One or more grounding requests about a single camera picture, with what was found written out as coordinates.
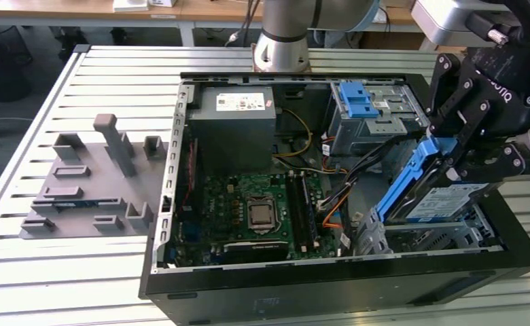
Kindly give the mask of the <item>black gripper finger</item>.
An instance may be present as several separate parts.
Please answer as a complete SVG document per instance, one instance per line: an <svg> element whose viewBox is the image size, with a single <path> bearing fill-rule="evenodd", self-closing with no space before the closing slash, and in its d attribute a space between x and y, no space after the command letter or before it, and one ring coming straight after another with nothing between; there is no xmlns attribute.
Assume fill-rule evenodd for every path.
<svg viewBox="0 0 530 326"><path fill-rule="evenodd" d="M466 149L458 143L446 154L446 186L474 191L470 197L480 198L525 169L526 161L514 142L493 149Z"/></svg>
<svg viewBox="0 0 530 326"><path fill-rule="evenodd" d="M461 60L454 54L441 53L430 83L430 103L428 118L430 132L436 137L458 137L466 126L474 128L468 139L489 139L490 129L486 120L470 119L486 115L482 104L490 104L489 80L472 60Z"/></svg>

